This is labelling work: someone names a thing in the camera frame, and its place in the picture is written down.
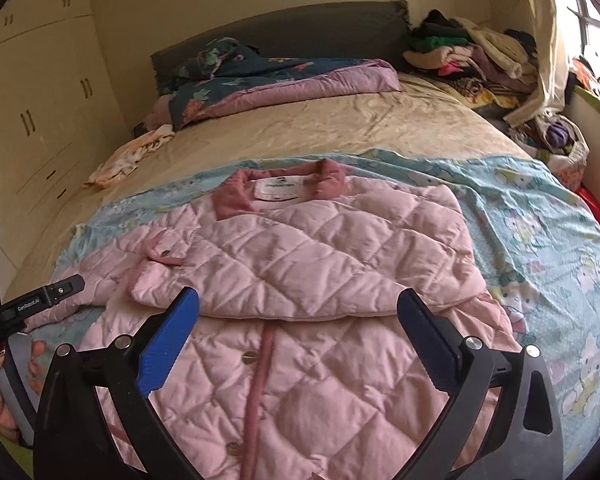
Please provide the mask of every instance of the white wardrobe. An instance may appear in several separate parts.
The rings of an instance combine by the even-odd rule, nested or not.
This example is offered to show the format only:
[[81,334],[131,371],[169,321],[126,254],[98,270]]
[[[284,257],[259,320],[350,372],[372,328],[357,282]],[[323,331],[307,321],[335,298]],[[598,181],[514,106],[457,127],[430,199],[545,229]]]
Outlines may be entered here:
[[45,227],[131,140],[90,0],[10,0],[0,13],[0,290]]

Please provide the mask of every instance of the cabinet handle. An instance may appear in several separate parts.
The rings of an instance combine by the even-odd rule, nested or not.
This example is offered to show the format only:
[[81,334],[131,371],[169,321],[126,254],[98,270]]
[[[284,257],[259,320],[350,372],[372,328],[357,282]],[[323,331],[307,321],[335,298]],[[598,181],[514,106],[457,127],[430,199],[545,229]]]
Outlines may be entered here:
[[29,126],[27,125],[27,121],[24,118],[24,114],[20,114],[20,118],[22,119],[22,124],[24,124],[24,129],[27,131],[27,137],[30,137],[31,132],[29,131]]
[[33,122],[33,117],[31,117],[31,112],[29,112],[29,110],[27,110],[27,117],[29,117],[29,122],[31,123],[31,127],[33,129],[33,131],[36,131],[36,125]]

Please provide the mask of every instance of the gray headboard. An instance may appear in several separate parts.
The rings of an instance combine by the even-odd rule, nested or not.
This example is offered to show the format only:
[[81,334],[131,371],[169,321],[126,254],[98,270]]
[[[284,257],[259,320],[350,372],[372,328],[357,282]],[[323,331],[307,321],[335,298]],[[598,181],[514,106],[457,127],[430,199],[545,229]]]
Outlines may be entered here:
[[158,88],[215,38],[236,38],[267,57],[379,58],[406,72],[401,2],[343,2],[276,10],[208,30],[151,56]]

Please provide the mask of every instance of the beige bed sheet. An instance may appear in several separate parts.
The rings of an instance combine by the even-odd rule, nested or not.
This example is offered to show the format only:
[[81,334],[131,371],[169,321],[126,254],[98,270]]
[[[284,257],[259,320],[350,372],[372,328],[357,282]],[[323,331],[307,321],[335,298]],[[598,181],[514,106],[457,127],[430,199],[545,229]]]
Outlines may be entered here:
[[79,191],[49,224],[7,291],[13,299],[45,285],[72,227],[119,198],[246,158],[362,153],[384,148],[406,157],[515,155],[519,147],[487,121],[426,81],[400,75],[402,92],[362,94],[259,108],[196,124],[143,160],[117,186]]

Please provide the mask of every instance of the quilted fabric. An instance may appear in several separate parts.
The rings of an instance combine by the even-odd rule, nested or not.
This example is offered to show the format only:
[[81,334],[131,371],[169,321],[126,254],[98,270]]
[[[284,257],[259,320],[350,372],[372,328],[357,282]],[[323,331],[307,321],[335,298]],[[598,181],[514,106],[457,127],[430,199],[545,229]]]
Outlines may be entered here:
[[[392,478],[447,398],[395,316],[408,286],[463,335],[520,348],[445,186],[349,177],[333,200],[222,221],[202,197],[64,274],[73,272],[85,291],[31,322],[106,304],[82,349],[134,333],[183,286],[198,290],[204,317],[152,402],[207,479]],[[259,352],[258,361],[245,364],[245,352]],[[124,459],[140,466],[107,392],[101,400]],[[487,398],[460,463],[476,453],[495,400]]]

